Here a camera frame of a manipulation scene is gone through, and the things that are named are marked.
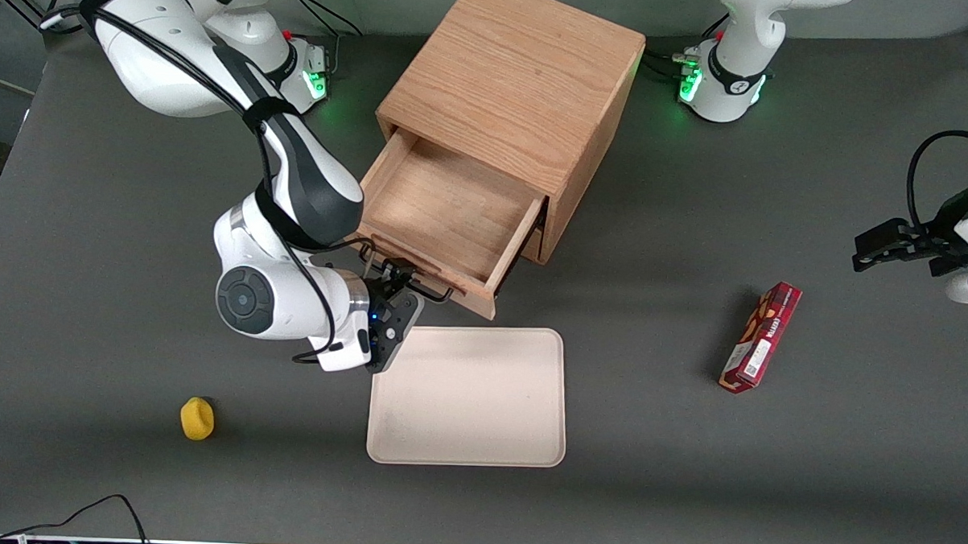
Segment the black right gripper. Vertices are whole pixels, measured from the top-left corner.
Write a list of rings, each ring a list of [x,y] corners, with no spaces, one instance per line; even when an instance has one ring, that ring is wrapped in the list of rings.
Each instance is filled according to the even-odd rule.
[[[376,293],[370,294],[368,342],[370,360],[364,365],[371,374],[387,371],[394,357],[420,317],[425,300],[416,285],[417,266],[404,258],[382,259],[376,278]],[[385,299],[382,295],[391,295]]]

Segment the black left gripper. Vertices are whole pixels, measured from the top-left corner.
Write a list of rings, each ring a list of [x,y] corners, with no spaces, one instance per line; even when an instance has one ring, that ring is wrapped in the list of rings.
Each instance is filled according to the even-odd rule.
[[[921,221],[917,215],[914,182],[905,188],[908,214],[906,220],[886,220],[854,237],[855,254],[851,264],[856,273],[883,263],[914,262],[929,259],[934,278],[959,270],[968,270],[968,242],[963,241],[956,225],[968,213],[968,187],[955,193],[937,210],[934,218]]]

